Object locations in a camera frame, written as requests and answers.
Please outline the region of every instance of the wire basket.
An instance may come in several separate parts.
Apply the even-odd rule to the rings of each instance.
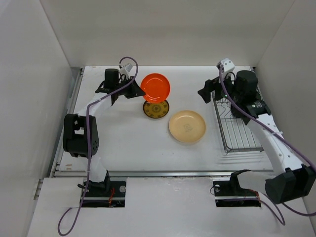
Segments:
[[[230,101],[226,98],[215,101],[214,96],[215,93],[212,97],[224,151],[226,153],[263,151],[260,142],[245,126],[242,119],[232,115]]]

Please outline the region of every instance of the red plate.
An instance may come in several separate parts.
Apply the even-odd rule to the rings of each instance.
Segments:
[[[151,103],[160,103],[167,99],[170,93],[170,84],[168,79],[159,73],[147,75],[140,85],[146,93],[145,100]]]

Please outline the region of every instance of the tan plate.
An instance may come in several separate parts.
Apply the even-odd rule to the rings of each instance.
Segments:
[[[172,136],[180,142],[194,143],[206,132],[206,124],[201,115],[191,110],[175,113],[169,121]]]

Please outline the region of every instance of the white wall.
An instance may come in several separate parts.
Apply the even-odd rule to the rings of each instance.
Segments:
[[[41,0],[72,66],[256,66],[294,0]]]
[[[316,162],[316,1],[296,0],[256,72],[284,136]],[[305,198],[316,211],[316,184]],[[314,229],[316,218],[313,218]]]
[[[71,70],[39,0],[0,2],[0,236],[26,234]]]

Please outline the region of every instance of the dish rack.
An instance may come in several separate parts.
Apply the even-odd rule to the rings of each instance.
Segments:
[[[216,117],[226,153],[263,151],[258,139],[246,127],[241,118],[235,118],[231,112],[231,103],[223,98],[214,100]]]

